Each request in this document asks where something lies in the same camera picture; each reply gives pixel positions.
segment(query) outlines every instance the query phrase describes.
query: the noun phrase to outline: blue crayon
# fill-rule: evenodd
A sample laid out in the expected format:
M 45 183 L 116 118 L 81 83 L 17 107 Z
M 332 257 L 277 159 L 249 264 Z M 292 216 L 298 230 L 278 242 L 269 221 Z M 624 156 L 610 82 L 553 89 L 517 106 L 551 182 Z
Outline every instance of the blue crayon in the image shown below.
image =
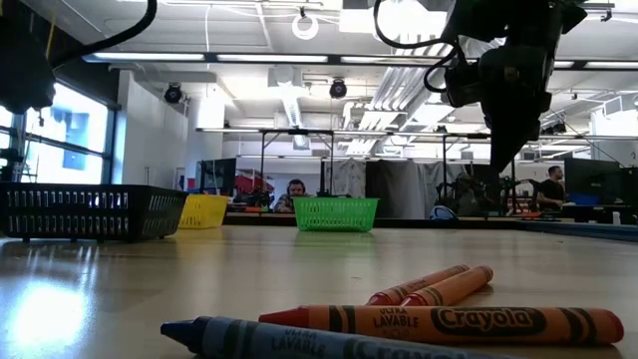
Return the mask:
M 355 334 L 225 317 L 168 322 L 162 335 L 204 358 L 489 359 L 512 358 Z

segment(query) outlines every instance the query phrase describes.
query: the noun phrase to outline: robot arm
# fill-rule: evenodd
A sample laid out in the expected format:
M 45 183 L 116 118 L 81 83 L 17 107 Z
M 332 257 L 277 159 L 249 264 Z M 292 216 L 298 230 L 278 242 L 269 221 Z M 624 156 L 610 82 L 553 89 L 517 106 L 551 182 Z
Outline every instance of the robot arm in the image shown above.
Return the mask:
M 380 2 L 376 1 L 375 10 Z M 456 108 L 480 103 L 485 124 L 491 129 L 490 162 L 501 172 L 527 141 L 538 139 L 538 117 L 551 103 L 546 90 L 556 48 L 560 36 L 587 16 L 578 6 L 583 2 L 457 0 L 441 39 L 405 45 L 386 41 L 378 26 L 377 34 L 397 48 L 437 43 L 453 46 L 449 56 L 428 70 L 426 88 L 445 93 L 443 98 Z M 460 36 L 484 42 L 505 38 L 505 43 L 469 63 L 459 45 Z M 446 70 L 446 88 L 430 86 L 428 77 L 453 57 L 457 62 Z

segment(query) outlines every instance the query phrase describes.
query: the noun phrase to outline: ceiling light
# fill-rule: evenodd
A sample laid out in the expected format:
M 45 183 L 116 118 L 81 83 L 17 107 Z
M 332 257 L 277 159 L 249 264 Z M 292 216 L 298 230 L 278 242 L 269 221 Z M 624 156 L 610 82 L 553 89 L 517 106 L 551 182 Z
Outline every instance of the ceiling light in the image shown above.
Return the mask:
M 389 133 L 381 131 L 335 131 L 335 135 L 353 135 L 353 136 L 385 136 Z
M 147 0 L 127 0 L 127 1 L 147 1 Z M 251 0 L 165 0 L 166 5 L 179 5 L 179 6 L 209 6 L 209 5 L 224 5 L 224 6 L 254 6 L 260 4 L 264 7 L 297 7 L 303 6 L 308 9 L 322 9 L 323 3 L 316 1 L 251 1 Z
M 225 134 L 258 134 L 257 129 L 203 129 L 197 128 L 200 132 L 225 133 Z
M 440 58 L 422 58 L 416 56 L 342 56 L 344 64 L 367 64 L 384 66 L 432 66 Z
M 554 69 L 569 69 L 574 66 L 573 61 L 554 61 Z
M 237 155 L 238 159 L 261 159 L 260 155 Z M 265 159 L 279 159 L 279 156 L 265 155 Z
M 203 54 L 178 53 L 95 53 L 85 57 L 87 62 L 92 59 L 106 61 L 203 61 Z
M 629 61 L 614 61 L 614 62 L 606 62 L 606 61 L 591 61 L 585 65 L 586 69 L 627 69 L 627 70 L 635 70 L 638 69 L 638 62 L 629 62 Z
M 320 63 L 328 62 L 324 55 L 253 55 L 253 54 L 222 54 L 217 55 L 219 62 L 235 63 Z

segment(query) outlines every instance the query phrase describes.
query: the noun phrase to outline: desk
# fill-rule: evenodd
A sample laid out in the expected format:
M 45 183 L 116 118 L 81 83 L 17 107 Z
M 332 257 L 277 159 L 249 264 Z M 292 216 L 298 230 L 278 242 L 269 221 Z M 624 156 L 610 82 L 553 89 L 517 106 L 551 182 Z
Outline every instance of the desk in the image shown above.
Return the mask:
M 625 326 L 616 346 L 470 349 L 638 358 L 636 257 L 634 243 L 517 230 L 223 226 L 132 244 L 0 239 L 0 358 L 191 359 L 160 335 L 164 321 L 254 320 L 306 303 L 365 303 L 380 289 L 459 263 L 494 270 L 490 288 L 460 305 L 603 307 Z
M 611 205 L 564 205 L 562 216 L 574 218 L 576 222 L 588 222 L 595 220 L 598 223 L 613 223 L 613 212 L 620 212 L 620 221 L 623 224 L 636 224 L 636 219 L 632 216 L 636 209 L 632 205 L 611 204 Z

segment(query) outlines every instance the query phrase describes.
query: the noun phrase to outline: wall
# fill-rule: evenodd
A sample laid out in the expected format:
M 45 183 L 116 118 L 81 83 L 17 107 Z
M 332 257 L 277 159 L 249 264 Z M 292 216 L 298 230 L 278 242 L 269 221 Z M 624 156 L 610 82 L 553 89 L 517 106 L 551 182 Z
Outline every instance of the wall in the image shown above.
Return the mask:
M 188 142 L 185 164 L 188 179 L 195 177 L 197 162 L 224 158 L 222 155 L 223 134 L 202 133 L 195 130 L 200 106 L 200 100 L 193 100 L 188 107 Z
M 121 72 L 120 86 L 114 183 L 172 187 L 175 170 L 186 162 L 188 119 L 130 71 Z
M 605 117 L 602 110 L 590 115 L 592 135 L 638 136 L 638 114 L 636 110 L 619 112 Z M 638 167 L 638 142 L 601 141 L 591 149 L 593 160 L 620 162 L 624 167 Z

